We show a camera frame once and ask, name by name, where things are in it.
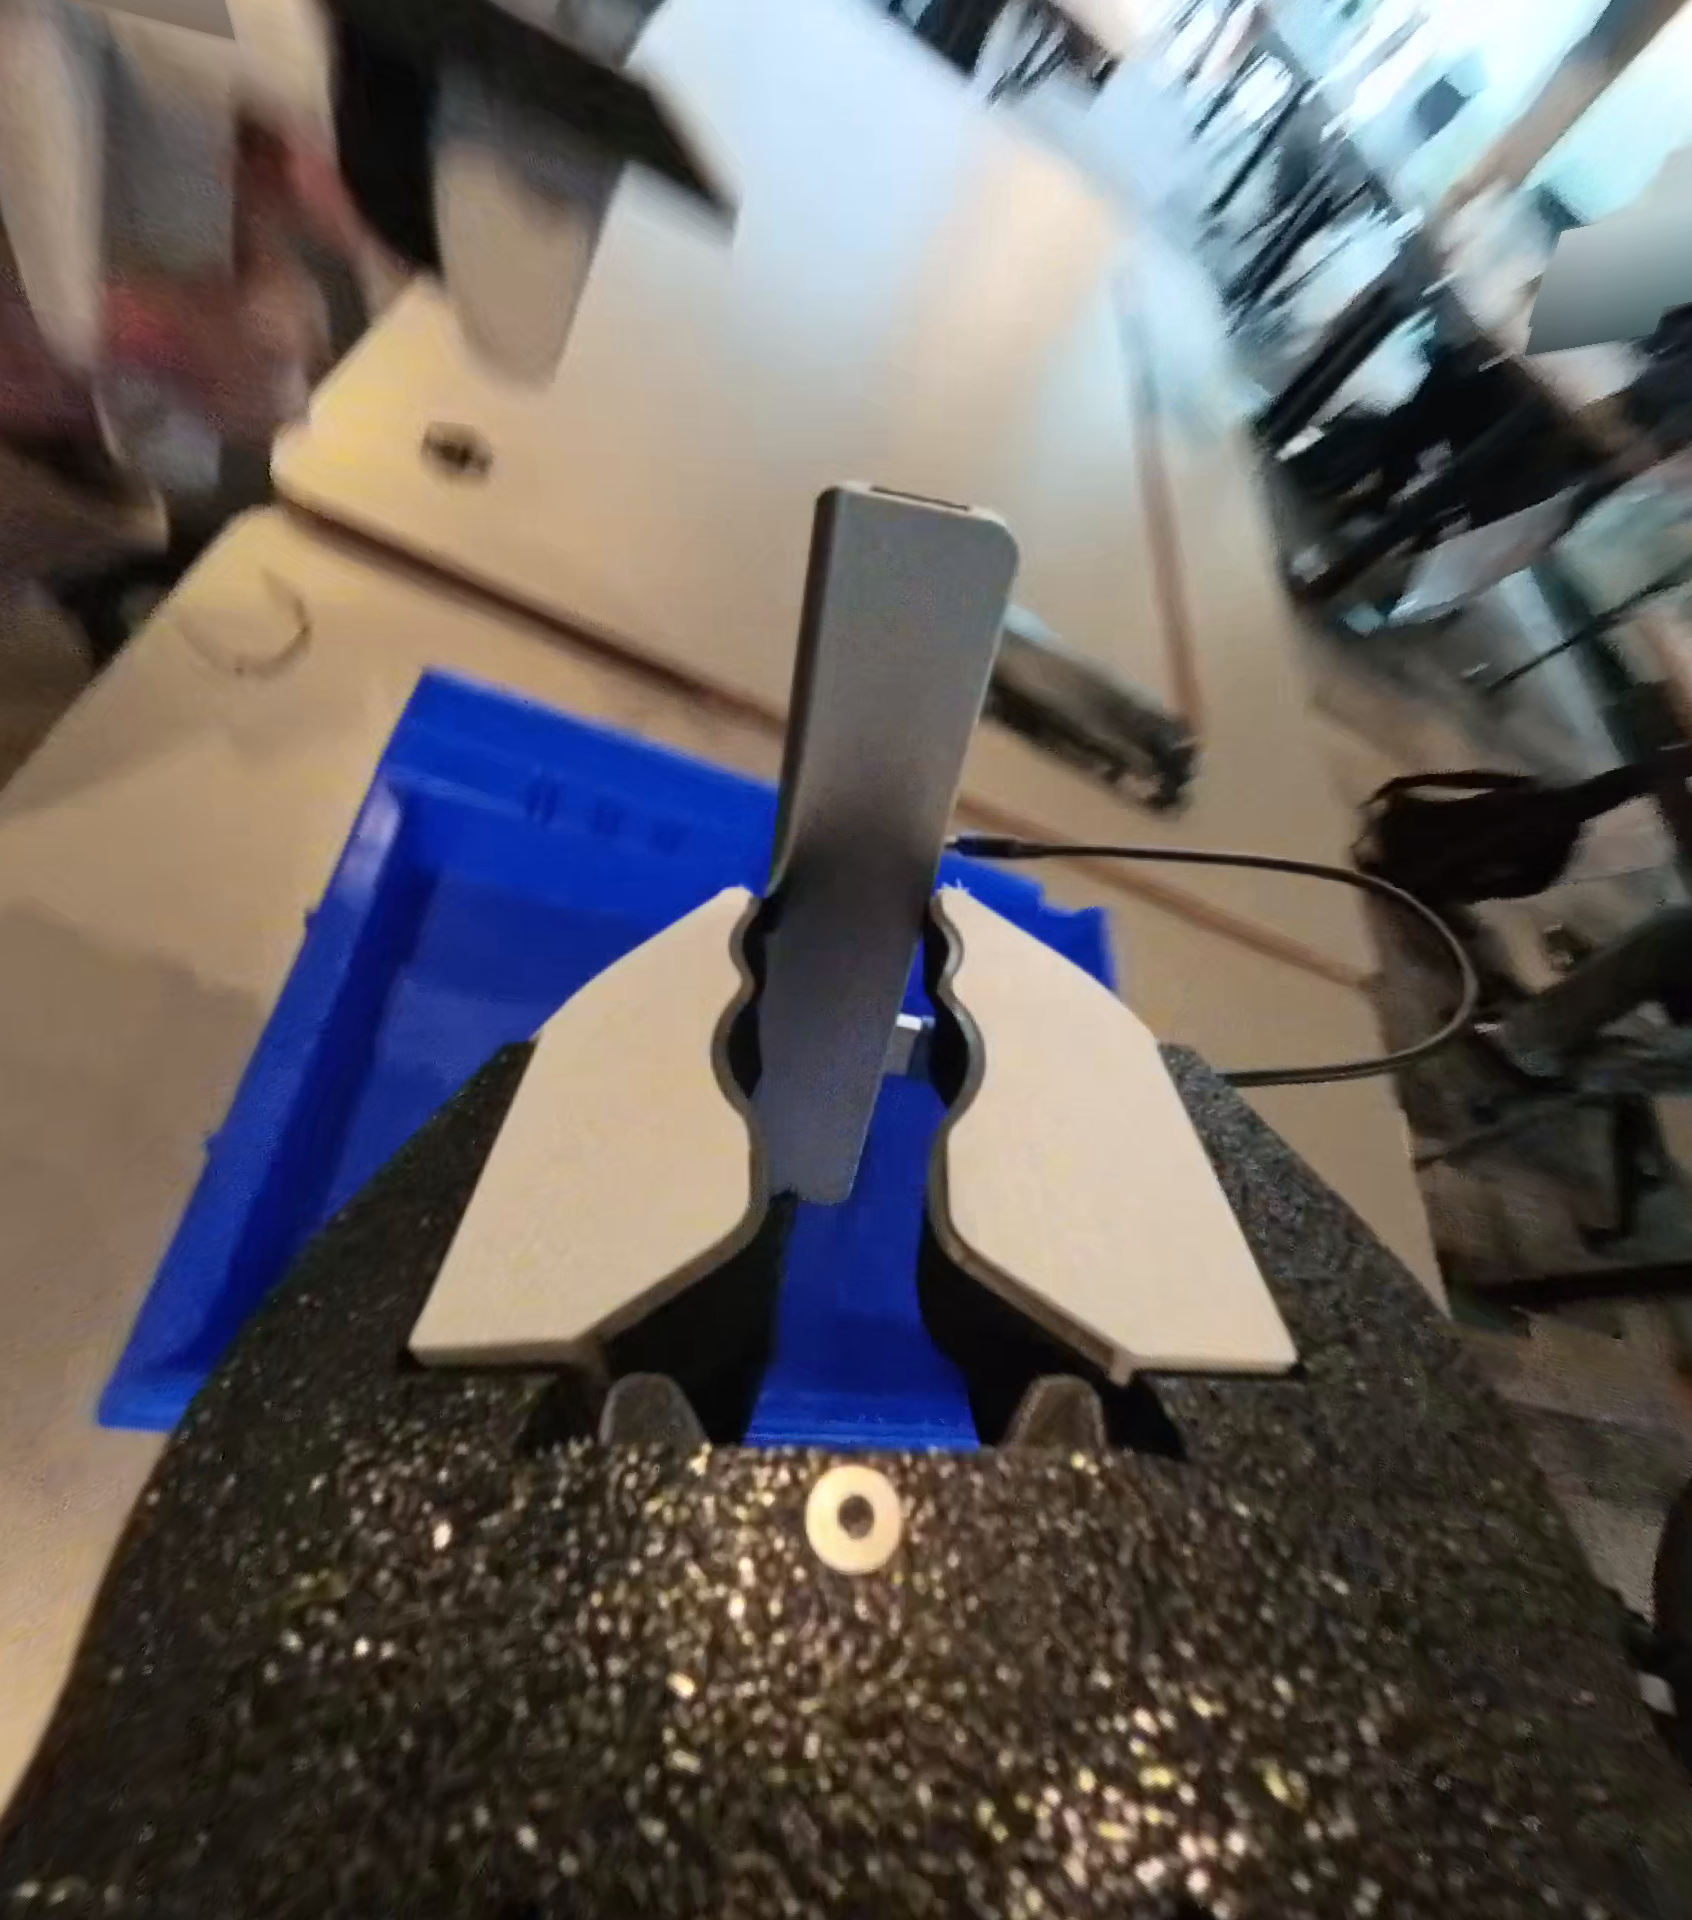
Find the grey usb hub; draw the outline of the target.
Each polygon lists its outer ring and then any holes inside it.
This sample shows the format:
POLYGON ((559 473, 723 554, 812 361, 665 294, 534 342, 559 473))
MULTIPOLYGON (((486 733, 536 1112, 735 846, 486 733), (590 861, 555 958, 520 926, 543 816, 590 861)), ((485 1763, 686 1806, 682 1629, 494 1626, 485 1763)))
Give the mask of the grey usb hub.
POLYGON ((815 504, 760 912, 777 1195, 854 1188, 1018 573, 993 512, 871 484, 815 504))

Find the blue plastic bin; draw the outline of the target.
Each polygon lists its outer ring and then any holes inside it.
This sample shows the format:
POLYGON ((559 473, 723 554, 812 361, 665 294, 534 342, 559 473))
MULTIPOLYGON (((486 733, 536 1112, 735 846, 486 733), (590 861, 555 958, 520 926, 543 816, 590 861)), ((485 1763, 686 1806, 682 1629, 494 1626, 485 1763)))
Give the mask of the blue plastic bin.
MULTIPOLYGON (((777 795, 630 733, 430 671, 409 697, 273 1016, 100 1389, 166 1432, 307 1242, 504 1045, 731 887, 767 877, 777 795)), ((848 1202, 796 1212, 768 1446, 969 1450, 915 1266, 944 1103, 883 1085, 848 1202)))

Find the black backpack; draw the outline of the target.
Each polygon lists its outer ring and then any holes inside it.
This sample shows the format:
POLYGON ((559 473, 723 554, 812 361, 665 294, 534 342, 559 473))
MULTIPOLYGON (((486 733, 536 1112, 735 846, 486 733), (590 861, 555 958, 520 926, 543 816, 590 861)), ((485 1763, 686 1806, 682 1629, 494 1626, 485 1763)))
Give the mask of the black backpack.
POLYGON ((1358 806, 1354 870, 1433 909, 1533 900, 1562 887, 1593 828, 1653 805, 1665 848, 1637 874, 1692 868, 1692 754, 1629 760, 1579 780, 1494 769, 1385 780, 1358 806))

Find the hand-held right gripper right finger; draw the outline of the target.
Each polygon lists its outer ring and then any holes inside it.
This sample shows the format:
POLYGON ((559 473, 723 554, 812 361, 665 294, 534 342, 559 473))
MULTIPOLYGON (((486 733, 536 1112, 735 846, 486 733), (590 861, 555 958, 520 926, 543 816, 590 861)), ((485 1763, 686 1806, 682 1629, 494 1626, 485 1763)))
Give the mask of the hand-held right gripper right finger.
POLYGON ((954 1266, 1115 1387, 1291 1376, 1296 1340, 1146 1022, 969 891, 941 889, 928 929, 964 1046, 930 1207, 954 1266))

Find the silver monitor stand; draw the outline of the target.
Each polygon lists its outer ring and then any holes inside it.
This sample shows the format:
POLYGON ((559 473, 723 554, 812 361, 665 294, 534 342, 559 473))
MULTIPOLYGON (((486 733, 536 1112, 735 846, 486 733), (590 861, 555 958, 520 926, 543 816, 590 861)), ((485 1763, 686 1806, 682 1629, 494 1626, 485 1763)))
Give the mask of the silver monitor stand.
POLYGON ((438 279, 466 348, 546 389, 586 296, 625 157, 573 108, 518 102, 450 66, 432 119, 438 279))

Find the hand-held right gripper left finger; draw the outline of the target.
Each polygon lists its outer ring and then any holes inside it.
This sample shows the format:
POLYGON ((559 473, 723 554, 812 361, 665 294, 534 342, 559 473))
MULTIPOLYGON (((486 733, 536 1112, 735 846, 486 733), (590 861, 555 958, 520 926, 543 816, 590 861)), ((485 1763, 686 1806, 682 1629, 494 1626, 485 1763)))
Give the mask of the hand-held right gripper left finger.
POLYGON ((693 1389, 763 1370, 775 1216, 731 1051, 758 907, 717 893, 543 1025, 412 1325, 419 1367, 693 1389))

